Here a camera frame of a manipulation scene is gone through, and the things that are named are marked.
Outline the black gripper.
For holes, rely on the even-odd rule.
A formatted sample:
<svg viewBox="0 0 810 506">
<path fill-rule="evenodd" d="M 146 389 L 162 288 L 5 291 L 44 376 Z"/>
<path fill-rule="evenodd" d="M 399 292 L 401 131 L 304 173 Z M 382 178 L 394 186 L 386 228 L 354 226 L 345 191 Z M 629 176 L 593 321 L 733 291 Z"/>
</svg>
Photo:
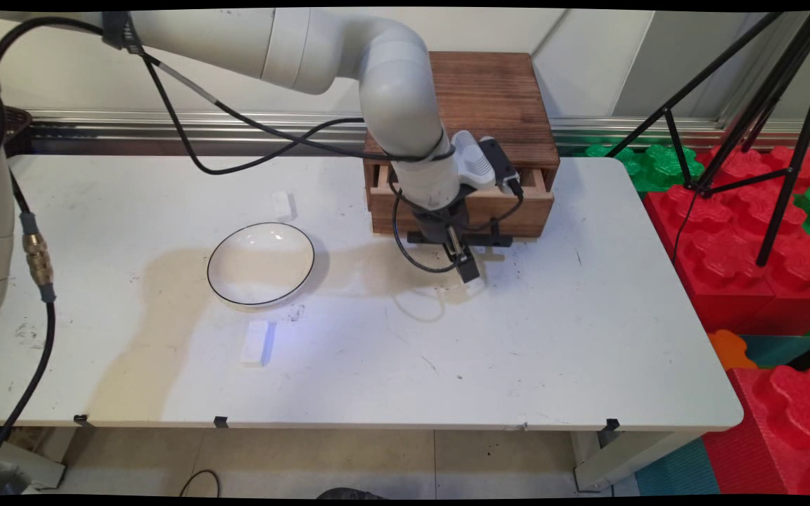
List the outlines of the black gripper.
<svg viewBox="0 0 810 506">
<path fill-rule="evenodd" d="M 418 230 L 407 233 L 411 244 L 444 245 L 447 256 L 463 284 L 469 284 L 480 277 L 479 266 L 470 251 L 462 246 L 481 245 L 481 235 L 469 233 L 470 215 L 467 199 L 458 198 L 439 210 L 428 210 L 406 200 L 416 221 Z"/>
</svg>

